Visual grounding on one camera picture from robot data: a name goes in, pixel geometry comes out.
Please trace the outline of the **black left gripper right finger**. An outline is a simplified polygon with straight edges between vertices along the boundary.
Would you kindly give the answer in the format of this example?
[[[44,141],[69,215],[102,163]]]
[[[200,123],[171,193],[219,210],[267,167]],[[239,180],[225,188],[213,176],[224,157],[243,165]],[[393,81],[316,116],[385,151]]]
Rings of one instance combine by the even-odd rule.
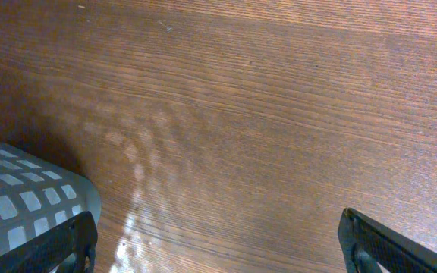
[[[349,273],[437,273],[437,253],[355,209],[342,212],[338,239]]]

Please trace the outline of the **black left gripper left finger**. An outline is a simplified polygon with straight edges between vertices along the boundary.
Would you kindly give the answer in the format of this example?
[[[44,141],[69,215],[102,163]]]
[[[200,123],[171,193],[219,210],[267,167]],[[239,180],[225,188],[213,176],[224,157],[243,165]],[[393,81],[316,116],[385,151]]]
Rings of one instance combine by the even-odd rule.
[[[81,212],[0,256],[0,272],[93,273],[97,240],[92,214]]]

